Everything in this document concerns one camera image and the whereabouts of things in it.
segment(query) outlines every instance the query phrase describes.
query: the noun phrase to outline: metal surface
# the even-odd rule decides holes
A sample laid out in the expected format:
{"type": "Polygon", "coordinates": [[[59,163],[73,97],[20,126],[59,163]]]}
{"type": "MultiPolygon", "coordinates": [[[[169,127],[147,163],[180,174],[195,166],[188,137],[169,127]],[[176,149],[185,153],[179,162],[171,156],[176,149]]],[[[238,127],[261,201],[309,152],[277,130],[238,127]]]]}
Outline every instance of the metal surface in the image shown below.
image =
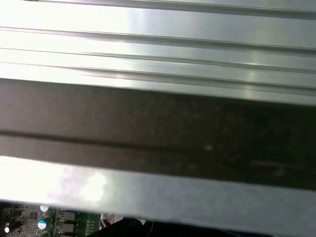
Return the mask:
{"type": "Polygon", "coordinates": [[[111,5],[2,1],[0,77],[316,104],[313,1],[111,5]]]}
{"type": "Polygon", "coordinates": [[[315,9],[1,1],[0,198],[313,235],[315,9]]]}
{"type": "Polygon", "coordinates": [[[312,236],[316,230],[314,192],[12,157],[0,157],[0,162],[5,200],[297,237],[312,236]],[[29,172],[35,168],[38,172],[29,172]],[[8,176],[15,177],[10,185],[8,176]]]}

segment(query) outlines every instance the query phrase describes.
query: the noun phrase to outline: electrolytic capacitor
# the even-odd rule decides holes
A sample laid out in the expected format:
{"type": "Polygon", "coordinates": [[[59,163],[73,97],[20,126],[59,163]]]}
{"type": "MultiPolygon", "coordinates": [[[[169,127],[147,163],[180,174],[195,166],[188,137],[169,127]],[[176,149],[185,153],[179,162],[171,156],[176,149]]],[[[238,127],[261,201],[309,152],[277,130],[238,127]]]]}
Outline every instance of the electrolytic capacitor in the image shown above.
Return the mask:
{"type": "Polygon", "coordinates": [[[42,212],[47,212],[49,210],[49,206],[45,206],[45,205],[41,205],[39,208],[42,212]]]}
{"type": "Polygon", "coordinates": [[[17,228],[20,228],[21,226],[23,226],[22,221],[17,220],[17,221],[10,223],[7,227],[5,227],[4,231],[6,233],[11,233],[11,232],[15,231],[17,228]]]}
{"type": "Polygon", "coordinates": [[[39,237],[51,237],[51,234],[48,231],[44,231],[39,237]]]}
{"type": "Polygon", "coordinates": [[[45,230],[49,225],[53,223],[53,218],[51,216],[45,216],[43,220],[38,222],[38,228],[45,230]]]}

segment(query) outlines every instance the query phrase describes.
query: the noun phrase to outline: green circuit board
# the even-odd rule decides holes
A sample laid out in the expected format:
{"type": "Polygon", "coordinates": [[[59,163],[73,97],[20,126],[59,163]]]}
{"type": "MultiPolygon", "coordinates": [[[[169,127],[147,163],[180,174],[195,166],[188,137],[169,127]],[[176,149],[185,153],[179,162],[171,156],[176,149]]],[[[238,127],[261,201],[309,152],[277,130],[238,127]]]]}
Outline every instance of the green circuit board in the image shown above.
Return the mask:
{"type": "Polygon", "coordinates": [[[8,233],[6,237],[86,237],[100,228],[101,214],[49,208],[43,212],[40,206],[12,205],[0,213],[2,229],[10,222],[19,220],[23,225],[8,233]],[[42,230],[38,223],[51,220],[42,230]]]}

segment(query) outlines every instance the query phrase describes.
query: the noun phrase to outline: motherboard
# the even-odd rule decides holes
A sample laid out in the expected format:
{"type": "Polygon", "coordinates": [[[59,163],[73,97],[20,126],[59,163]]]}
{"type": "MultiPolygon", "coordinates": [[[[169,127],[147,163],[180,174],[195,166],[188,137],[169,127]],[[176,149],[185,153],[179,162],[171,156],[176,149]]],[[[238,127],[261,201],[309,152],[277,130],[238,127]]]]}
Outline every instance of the motherboard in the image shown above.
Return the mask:
{"type": "Polygon", "coordinates": [[[0,209],[0,237],[86,237],[100,221],[101,214],[8,204],[0,209]]]}

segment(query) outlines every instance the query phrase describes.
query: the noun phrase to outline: silver metal plate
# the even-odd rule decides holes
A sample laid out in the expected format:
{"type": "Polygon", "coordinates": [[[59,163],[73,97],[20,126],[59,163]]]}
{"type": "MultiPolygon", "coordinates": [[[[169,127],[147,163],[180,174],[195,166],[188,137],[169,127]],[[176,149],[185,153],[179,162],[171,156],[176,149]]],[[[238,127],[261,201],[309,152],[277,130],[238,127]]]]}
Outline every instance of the silver metal plate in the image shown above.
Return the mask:
{"type": "Polygon", "coordinates": [[[316,104],[314,1],[111,4],[2,1],[0,77],[316,104]]]}
{"type": "Polygon", "coordinates": [[[0,163],[2,200],[278,235],[316,230],[315,192],[12,157],[0,163]]]}

